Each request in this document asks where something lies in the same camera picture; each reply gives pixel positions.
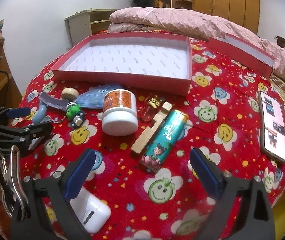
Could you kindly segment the light blue curved piece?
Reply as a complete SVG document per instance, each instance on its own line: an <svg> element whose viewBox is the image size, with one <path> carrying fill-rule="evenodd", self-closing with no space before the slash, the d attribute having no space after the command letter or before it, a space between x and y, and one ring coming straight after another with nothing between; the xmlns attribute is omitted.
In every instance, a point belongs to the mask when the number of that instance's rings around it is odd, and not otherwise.
<svg viewBox="0 0 285 240"><path fill-rule="evenodd" d="M39 124L45 118L47 112L47 106L41 104L39 106L38 112L33 116L32 121L34 124Z"/></svg>

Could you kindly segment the lavender plastic handle piece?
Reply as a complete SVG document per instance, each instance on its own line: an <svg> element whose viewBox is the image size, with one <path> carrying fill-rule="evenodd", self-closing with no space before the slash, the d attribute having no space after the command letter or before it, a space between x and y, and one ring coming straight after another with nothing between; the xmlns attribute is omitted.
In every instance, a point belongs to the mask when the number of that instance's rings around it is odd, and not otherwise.
<svg viewBox="0 0 285 240"><path fill-rule="evenodd" d="M59 109L61 111L66 111L67 105L69 103L68 100L54 98L46 92L42 92L39 98L43 104L55 109Z"/></svg>

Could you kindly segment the white earbuds case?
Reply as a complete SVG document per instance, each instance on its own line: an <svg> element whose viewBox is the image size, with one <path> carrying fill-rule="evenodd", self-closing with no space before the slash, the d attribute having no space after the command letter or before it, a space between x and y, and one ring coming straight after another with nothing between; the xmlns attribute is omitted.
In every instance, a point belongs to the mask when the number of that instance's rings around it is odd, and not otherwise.
<svg viewBox="0 0 285 240"><path fill-rule="evenodd" d="M85 230L91 234L98 233L111 216L110 207L84 187L70 205Z"/></svg>

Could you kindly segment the green cartoon figure keychain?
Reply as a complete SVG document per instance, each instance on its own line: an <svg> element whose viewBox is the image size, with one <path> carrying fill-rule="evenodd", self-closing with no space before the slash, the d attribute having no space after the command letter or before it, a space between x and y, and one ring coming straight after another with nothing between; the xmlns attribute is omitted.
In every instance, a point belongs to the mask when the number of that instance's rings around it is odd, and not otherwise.
<svg viewBox="0 0 285 240"><path fill-rule="evenodd" d="M85 113L79 104L69 102L66 107L66 118L69 120L72 129L78 129L85 121Z"/></svg>

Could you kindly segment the round beige wooden disc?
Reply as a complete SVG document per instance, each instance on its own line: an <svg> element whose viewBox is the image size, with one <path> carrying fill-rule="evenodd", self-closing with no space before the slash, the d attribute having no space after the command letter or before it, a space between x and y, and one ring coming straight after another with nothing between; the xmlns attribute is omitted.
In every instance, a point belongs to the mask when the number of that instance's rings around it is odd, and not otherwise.
<svg viewBox="0 0 285 240"><path fill-rule="evenodd" d="M78 90L71 87L66 87L61 92L61 98L68 101L74 101L77 99L78 96Z"/></svg>

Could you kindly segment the blue translucent oval case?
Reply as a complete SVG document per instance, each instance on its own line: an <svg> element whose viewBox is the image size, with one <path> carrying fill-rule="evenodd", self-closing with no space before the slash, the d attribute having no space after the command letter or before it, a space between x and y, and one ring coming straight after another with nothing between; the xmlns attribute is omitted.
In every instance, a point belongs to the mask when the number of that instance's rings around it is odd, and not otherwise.
<svg viewBox="0 0 285 240"><path fill-rule="evenodd" d="M80 94L74 102L86 109L102 109L104 97L112 90L123 89L118 83L110 83L91 88L89 91Z"/></svg>

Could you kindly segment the white bottle orange label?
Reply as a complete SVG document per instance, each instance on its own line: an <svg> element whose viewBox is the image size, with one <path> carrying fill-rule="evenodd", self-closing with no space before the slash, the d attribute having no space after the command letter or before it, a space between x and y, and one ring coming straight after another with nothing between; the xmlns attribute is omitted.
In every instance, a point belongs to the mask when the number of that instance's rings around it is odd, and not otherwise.
<svg viewBox="0 0 285 240"><path fill-rule="evenodd" d="M107 135L127 136L138 130L135 95L125 89L108 92L104 97L102 130Z"/></svg>

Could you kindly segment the teal cartoon lighter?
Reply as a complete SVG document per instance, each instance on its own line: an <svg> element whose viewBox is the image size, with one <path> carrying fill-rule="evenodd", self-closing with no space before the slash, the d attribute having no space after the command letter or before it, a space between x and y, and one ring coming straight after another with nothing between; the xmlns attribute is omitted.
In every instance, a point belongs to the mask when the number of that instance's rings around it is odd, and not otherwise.
<svg viewBox="0 0 285 240"><path fill-rule="evenodd" d="M157 173L180 137L188 118L188 115L182 111L176 109L171 111L148 145L140 162Z"/></svg>

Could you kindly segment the wooden notched block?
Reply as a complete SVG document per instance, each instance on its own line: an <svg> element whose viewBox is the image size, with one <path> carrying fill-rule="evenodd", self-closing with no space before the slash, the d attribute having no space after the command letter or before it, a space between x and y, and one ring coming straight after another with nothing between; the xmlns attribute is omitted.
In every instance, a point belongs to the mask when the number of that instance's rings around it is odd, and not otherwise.
<svg viewBox="0 0 285 240"><path fill-rule="evenodd" d="M161 124L163 123L163 121L168 116L171 110L172 104L167 101L164 102L160 111L153 117L152 126L146 127L130 148L133 153L141 154L143 152L143 150L146 148L146 145L154 137L157 130L160 128Z"/></svg>

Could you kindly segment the red transparent lighter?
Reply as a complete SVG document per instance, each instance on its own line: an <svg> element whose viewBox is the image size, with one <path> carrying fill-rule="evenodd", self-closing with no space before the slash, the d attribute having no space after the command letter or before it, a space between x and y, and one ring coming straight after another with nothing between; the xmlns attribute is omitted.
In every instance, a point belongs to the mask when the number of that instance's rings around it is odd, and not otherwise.
<svg viewBox="0 0 285 240"><path fill-rule="evenodd" d="M143 122L149 122L159 112L164 103L164 97L151 93L144 101L142 110L140 111L140 119Z"/></svg>

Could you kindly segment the metal spring clamp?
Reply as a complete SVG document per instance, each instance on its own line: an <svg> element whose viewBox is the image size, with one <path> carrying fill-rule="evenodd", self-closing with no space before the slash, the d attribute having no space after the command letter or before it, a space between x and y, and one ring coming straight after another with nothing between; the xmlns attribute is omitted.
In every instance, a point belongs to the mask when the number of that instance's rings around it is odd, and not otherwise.
<svg viewBox="0 0 285 240"><path fill-rule="evenodd" d="M1 200L7 214L12 218L14 205L19 204L18 220L24 220L29 211L29 200L23 189L20 177L20 151L16 145L10 150L9 163L0 152L0 169L5 187L1 187Z"/></svg>

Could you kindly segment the beige open shelf unit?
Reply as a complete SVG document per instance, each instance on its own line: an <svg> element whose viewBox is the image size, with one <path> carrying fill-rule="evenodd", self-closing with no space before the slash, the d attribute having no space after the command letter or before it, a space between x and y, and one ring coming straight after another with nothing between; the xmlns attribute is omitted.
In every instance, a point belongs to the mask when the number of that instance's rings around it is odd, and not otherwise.
<svg viewBox="0 0 285 240"><path fill-rule="evenodd" d="M110 15L115 11L116 9L90 9L65 18L66 31L72 46L90 35L105 33L111 24Z"/></svg>

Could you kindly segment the red smiley flower blanket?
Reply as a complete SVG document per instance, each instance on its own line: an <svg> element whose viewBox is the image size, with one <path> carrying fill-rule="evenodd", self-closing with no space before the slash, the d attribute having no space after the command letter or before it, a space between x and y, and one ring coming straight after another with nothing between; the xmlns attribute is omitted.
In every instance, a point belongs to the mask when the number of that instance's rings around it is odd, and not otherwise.
<svg viewBox="0 0 285 240"><path fill-rule="evenodd" d="M189 38L192 55L191 84L185 96L157 92L174 109L189 117L182 138L175 143L159 172L147 171L131 146L150 122L138 130L114 137L102 130L102 111L87 109L84 124L72 129L64 111L49 108L52 134L21 160L21 173L46 178L64 170L86 148L102 153L101 166L89 174L85 187L111 208L111 217L94 239L190 239L199 222L213 209L195 172L188 164L189 151L199 147L223 171L239 178L258 175L275 203L285 190L285 164L260 150L261 116L258 92L282 102L276 88L253 70ZM58 80L48 64L30 82L21 106L31 113L11 121L13 127L32 124L40 94L59 98L66 87L85 93L98 83ZM285 124L285 105L281 106Z"/></svg>

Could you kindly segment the pink quilt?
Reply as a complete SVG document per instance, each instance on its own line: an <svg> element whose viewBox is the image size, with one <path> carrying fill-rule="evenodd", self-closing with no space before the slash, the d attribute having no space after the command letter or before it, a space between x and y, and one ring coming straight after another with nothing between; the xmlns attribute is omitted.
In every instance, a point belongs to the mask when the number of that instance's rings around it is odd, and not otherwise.
<svg viewBox="0 0 285 240"><path fill-rule="evenodd" d="M113 12L109 20L109 33L134 31L141 25L202 40L208 40L210 37L222 38L226 33L232 34L274 57L274 74L285 81L285 48L259 38L249 29L225 18L187 9L132 7Z"/></svg>

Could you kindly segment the red box lid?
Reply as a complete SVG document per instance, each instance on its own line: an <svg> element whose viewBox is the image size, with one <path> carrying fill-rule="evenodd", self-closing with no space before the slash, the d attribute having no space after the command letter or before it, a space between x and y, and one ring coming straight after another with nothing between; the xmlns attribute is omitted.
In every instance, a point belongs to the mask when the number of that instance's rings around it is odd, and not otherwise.
<svg viewBox="0 0 285 240"><path fill-rule="evenodd" d="M232 34L226 33L224 38L210 37L208 47L238 61L266 79L270 79L273 74L274 57Z"/></svg>

